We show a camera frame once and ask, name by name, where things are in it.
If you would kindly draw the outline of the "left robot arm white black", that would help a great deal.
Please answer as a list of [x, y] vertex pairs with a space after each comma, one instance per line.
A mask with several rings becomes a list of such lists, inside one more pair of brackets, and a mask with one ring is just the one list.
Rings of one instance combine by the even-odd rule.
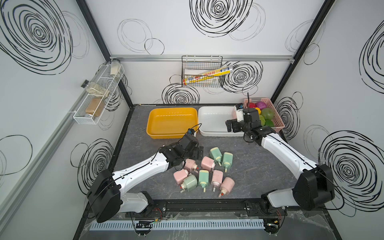
[[199, 141], [195, 134], [186, 133], [175, 143], [160, 147], [148, 159], [129, 168], [100, 172], [87, 193], [90, 209], [97, 223], [110, 220], [118, 213], [151, 212], [152, 198], [145, 191], [130, 193], [136, 185], [154, 175], [179, 166], [194, 154]]

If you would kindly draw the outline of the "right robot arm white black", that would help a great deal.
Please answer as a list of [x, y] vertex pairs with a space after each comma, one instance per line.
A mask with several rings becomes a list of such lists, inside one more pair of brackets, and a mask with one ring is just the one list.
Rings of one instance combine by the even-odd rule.
[[286, 143], [274, 129], [263, 126], [255, 108], [234, 108], [234, 119], [227, 120], [228, 132], [242, 132], [272, 153], [296, 178], [291, 189], [274, 190], [265, 194], [268, 207], [300, 207], [310, 211], [335, 198], [333, 173], [327, 165], [319, 165]]

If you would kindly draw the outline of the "yellow plastic storage tray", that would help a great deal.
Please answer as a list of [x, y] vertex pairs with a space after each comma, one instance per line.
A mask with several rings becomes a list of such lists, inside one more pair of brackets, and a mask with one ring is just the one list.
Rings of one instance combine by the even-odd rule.
[[149, 114], [147, 134], [152, 139], [180, 139], [188, 129], [197, 127], [195, 108], [158, 108]]

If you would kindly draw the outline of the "white plastic storage tray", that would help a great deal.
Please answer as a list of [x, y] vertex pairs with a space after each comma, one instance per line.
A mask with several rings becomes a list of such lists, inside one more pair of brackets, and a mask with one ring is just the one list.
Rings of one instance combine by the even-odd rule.
[[228, 132], [226, 121], [233, 119], [234, 106], [205, 106], [198, 111], [199, 131], [204, 137], [242, 137], [243, 132]]

